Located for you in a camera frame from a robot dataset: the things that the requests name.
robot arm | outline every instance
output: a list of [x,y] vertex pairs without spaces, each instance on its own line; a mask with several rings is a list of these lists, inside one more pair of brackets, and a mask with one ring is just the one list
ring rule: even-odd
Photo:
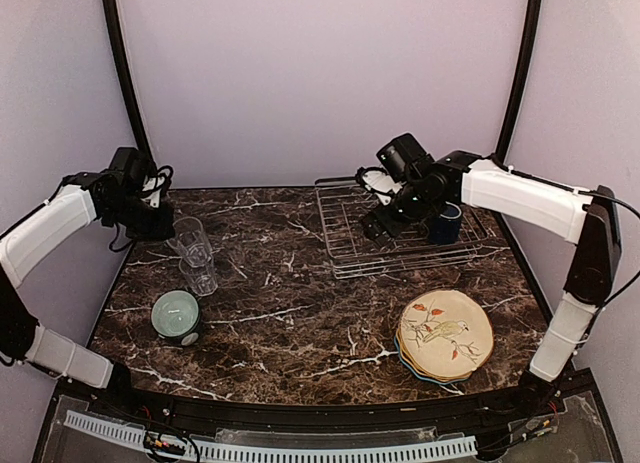
[[50,201],[0,237],[0,351],[106,388],[113,364],[41,326],[16,289],[49,253],[94,220],[124,225],[131,239],[172,237],[173,209],[162,199],[170,183],[171,174],[159,172],[138,150],[120,148],[109,168],[65,177]]
[[621,250],[611,190],[557,184],[462,151],[435,161],[410,134],[377,156],[388,176],[359,172],[359,180],[381,201],[362,219],[365,235],[379,244],[451,202],[513,216],[577,245],[560,304],[529,365],[536,378],[557,379],[613,286]]

table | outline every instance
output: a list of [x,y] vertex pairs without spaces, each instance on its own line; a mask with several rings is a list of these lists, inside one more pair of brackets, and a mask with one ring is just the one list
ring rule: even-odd
[[[313,188],[174,190],[176,218],[200,218],[220,288],[200,298],[206,331],[192,347],[158,339],[151,307],[185,289],[164,243],[138,243],[114,283],[90,348],[132,371],[136,388],[204,399],[288,405],[374,404],[480,393],[517,384],[546,322],[493,216],[485,258],[461,266],[350,280],[331,273]],[[472,377],[441,387],[395,354],[402,309],[434,289],[482,305],[495,349]]]

stacked cups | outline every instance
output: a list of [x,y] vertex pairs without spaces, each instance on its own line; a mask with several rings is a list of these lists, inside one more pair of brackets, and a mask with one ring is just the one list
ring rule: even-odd
[[176,236],[167,241],[180,255],[180,272],[198,296],[212,294],[218,288],[211,243],[197,218],[187,216],[174,223]]
[[[167,241],[180,255],[179,268],[189,288],[198,296],[212,294],[216,282],[211,243],[197,218],[185,217],[174,223],[176,236]],[[188,346],[196,342],[201,331],[200,307],[186,291],[170,291],[153,306],[151,323],[161,338]]]

decorative plate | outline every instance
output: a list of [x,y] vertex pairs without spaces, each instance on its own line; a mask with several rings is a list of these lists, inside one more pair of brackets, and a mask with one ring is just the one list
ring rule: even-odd
[[440,382],[468,378],[493,351],[484,310],[459,291],[425,293],[404,309],[397,332],[401,358]]

clear plastic cup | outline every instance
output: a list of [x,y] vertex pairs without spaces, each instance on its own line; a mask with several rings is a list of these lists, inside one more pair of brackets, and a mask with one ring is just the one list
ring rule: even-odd
[[190,266],[204,266],[211,260],[211,243],[202,222],[192,216],[181,218],[173,224],[176,236],[167,244]]
[[218,289],[213,256],[202,266],[193,267],[185,259],[180,260],[180,272],[189,283],[189,288],[198,296],[207,296]]

